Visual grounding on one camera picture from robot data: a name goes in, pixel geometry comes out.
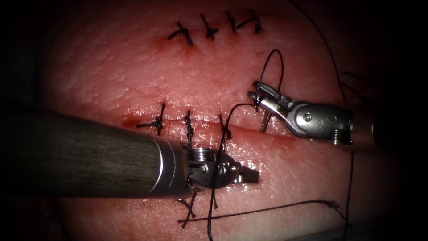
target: metal screw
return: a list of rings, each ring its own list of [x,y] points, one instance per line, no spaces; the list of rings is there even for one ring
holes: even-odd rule
[[[311,114],[304,114],[303,115],[303,120],[306,121],[306,122],[310,122],[312,120]]]
[[[208,166],[206,164],[202,165],[201,170],[203,173],[207,173],[208,172]]]

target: pink skin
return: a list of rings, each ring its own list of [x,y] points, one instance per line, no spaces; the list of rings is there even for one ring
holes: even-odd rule
[[[162,136],[186,141],[184,116],[191,111],[194,147],[218,148],[223,121],[237,103],[250,103],[247,91],[259,78],[269,52],[284,58],[281,90],[296,100],[343,106],[335,72],[322,39],[309,21],[288,2],[225,1],[85,5],[68,8],[52,31],[47,48],[44,105],[52,110],[112,125],[134,128],[151,122],[166,103]],[[343,23],[326,11],[302,3],[327,38],[339,71],[371,76],[378,56],[367,57]],[[232,33],[225,11],[237,24],[254,9],[263,27],[254,23]],[[219,28],[206,39],[203,13],[210,27]],[[188,46],[176,22],[189,29]],[[264,82],[276,86],[280,76],[277,55],[270,61]],[[369,97],[380,94],[354,79],[349,85]],[[349,104],[360,100],[345,91]],[[263,111],[237,109],[230,122],[233,139],[227,153],[260,171],[260,184],[233,185],[216,191],[219,209],[214,216],[245,212],[308,199],[346,204],[350,154],[329,143],[298,139],[273,118],[266,133],[258,132]],[[154,128],[141,132],[155,133]],[[350,222],[358,223],[388,212],[397,190],[399,172],[384,157],[355,155]],[[200,193],[193,211],[208,213],[210,193]],[[187,209],[174,200],[62,199],[67,232],[75,240],[207,240],[206,221],[177,223]],[[342,226],[333,209],[320,204],[214,220],[215,240],[284,240]]]

